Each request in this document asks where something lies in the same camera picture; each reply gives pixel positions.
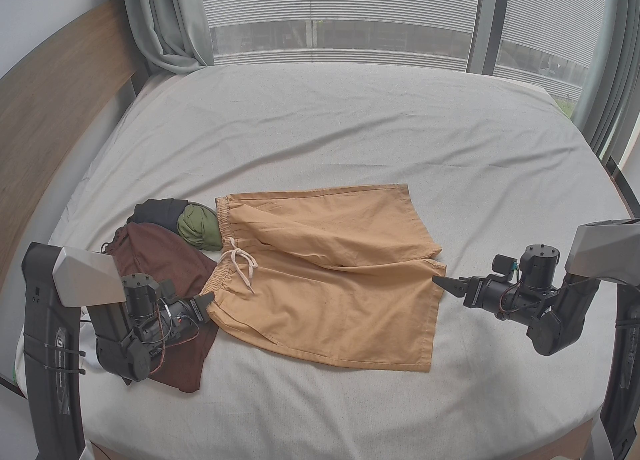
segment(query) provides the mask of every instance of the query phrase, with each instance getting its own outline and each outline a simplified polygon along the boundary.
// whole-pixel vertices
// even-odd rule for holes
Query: tan shorts
[[[207,311],[225,332],[332,366],[429,370],[442,296],[431,277],[446,266],[406,184],[216,203],[223,258],[202,293],[214,292]]]

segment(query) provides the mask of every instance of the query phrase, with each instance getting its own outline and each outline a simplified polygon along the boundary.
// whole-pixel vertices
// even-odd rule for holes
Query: rolled green cloth
[[[222,250],[218,217],[211,209],[197,204],[187,204],[178,216],[177,225],[178,234],[189,245],[201,250]]]

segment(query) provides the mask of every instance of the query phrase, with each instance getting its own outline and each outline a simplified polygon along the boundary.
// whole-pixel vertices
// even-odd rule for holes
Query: white bed sheet
[[[147,198],[408,182],[449,276],[628,216],[544,92],[459,72],[361,64],[211,67],[157,80],[93,163],[51,242],[98,250]],[[604,399],[614,286],[580,340],[544,358],[524,326],[440,303],[429,373],[293,360],[220,331],[200,391],[81,377],[86,436],[132,459],[510,458]]]

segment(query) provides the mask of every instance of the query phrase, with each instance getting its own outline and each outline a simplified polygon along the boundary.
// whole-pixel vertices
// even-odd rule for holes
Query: clothing pile
[[[199,388],[218,326],[265,350],[338,367],[429,371],[442,250],[406,184],[244,193],[212,209],[138,204],[103,252],[121,276],[170,278],[176,294],[213,292],[194,340],[167,348],[151,377]],[[198,249],[220,250],[219,264]]]

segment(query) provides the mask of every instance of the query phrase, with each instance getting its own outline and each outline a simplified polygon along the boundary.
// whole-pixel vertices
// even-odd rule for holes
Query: curtain
[[[125,0],[133,37],[150,64],[176,74],[213,65],[202,0]]]

